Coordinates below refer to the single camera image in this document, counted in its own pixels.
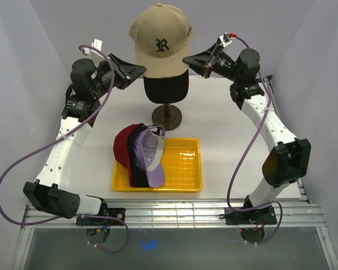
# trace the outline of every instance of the round stand base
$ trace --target round stand base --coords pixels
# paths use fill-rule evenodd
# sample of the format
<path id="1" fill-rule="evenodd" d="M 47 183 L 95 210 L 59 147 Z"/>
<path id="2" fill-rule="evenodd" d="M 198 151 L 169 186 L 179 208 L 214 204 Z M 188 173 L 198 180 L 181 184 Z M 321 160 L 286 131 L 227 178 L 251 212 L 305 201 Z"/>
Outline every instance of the round stand base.
<path id="1" fill-rule="evenodd" d="M 161 105 L 152 113 L 153 124 L 163 126 L 166 131 L 176 129 L 180 126 L 181 120 L 181 111 L 174 105 Z"/>

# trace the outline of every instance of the red cap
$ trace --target red cap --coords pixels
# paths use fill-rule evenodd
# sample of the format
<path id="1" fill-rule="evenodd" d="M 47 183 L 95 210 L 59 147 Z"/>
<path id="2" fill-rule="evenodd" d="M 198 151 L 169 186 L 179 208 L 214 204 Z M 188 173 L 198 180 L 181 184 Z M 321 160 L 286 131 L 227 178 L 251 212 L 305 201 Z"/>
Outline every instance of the red cap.
<path id="1" fill-rule="evenodd" d="M 122 164 L 124 167 L 128 168 L 129 180 L 131 181 L 131 170 L 130 170 L 130 160 L 128 152 L 128 137 L 137 127 L 144 124 L 133 124 L 129 127 L 126 127 L 115 137 L 114 140 L 114 156 L 117 162 Z"/>

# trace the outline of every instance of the baseball cap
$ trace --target baseball cap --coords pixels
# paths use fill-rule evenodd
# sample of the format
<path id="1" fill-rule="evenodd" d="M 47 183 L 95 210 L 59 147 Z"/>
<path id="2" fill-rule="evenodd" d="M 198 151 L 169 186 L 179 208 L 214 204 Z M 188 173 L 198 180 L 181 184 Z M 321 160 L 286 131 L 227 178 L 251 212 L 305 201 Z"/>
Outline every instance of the baseball cap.
<path id="1" fill-rule="evenodd" d="M 138 65 L 146 67 L 147 78 L 179 76 L 188 69 L 183 58 L 190 56 L 192 26 L 177 7 L 157 3 L 142 12 L 131 25 Z"/>
<path id="2" fill-rule="evenodd" d="M 160 126 L 134 124 L 118 133 L 114 140 L 114 156 L 128 169 L 131 187 L 160 187 L 164 184 L 161 165 L 164 146 L 165 129 Z"/>

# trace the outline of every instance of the beige baseball cap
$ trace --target beige baseball cap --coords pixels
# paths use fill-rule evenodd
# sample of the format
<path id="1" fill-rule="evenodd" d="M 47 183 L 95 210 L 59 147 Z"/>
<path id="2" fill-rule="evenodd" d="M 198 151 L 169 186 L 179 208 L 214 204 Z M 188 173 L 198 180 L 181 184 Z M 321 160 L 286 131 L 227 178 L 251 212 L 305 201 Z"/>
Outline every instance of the beige baseball cap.
<path id="1" fill-rule="evenodd" d="M 146 67 L 147 78 L 167 78 L 183 74 L 190 56 L 192 26 L 177 7 L 157 3 L 141 13 L 131 25 L 136 63 Z"/>

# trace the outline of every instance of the robotic arm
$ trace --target robotic arm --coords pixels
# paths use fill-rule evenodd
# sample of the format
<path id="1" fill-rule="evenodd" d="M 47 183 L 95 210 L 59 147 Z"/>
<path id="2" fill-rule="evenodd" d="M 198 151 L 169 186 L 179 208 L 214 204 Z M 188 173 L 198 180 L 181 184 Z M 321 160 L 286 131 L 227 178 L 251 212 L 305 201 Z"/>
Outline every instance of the robotic arm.
<path id="1" fill-rule="evenodd" d="M 230 96 L 259 127 L 264 117 L 267 98 L 260 88 L 256 74 L 260 70 L 259 53 L 251 48 L 244 49 L 233 61 L 225 49 L 231 44 L 231 34 L 225 33 L 208 50 L 183 59 L 189 67 L 204 78 L 215 72 L 233 81 Z M 273 110 L 269 110 L 261 135 L 268 146 L 269 156 L 263 164 L 263 179 L 244 201 L 245 208 L 259 206 L 274 199 L 291 183 L 306 175 L 311 145 L 307 139 L 298 139 L 281 122 Z M 246 212 L 225 209 L 227 224 L 247 224 L 266 218 L 267 224 L 276 224 L 272 206 L 263 206 Z"/>
<path id="2" fill-rule="evenodd" d="M 24 186 L 25 196 L 37 210 L 64 218 L 80 214 L 108 215 L 103 199 L 67 191 L 75 160 L 95 123 L 95 118 L 69 137 L 65 134 L 85 121 L 100 106 L 99 98 L 107 93 L 112 77 L 115 77 L 115 87 L 125 89 L 146 70 L 143 66 L 129 64 L 109 54 L 115 72 L 112 74 L 109 64 L 100 59 L 98 61 L 99 55 L 94 54 L 94 51 L 92 53 L 92 59 L 83 58 L 72 65 L 70 77 L 73 84 L 66 92 L 65 107 L 57 134 L 57 138 L 64 136 L 64 140 L 52 148 L 35 182 L 27 182 Z"/>

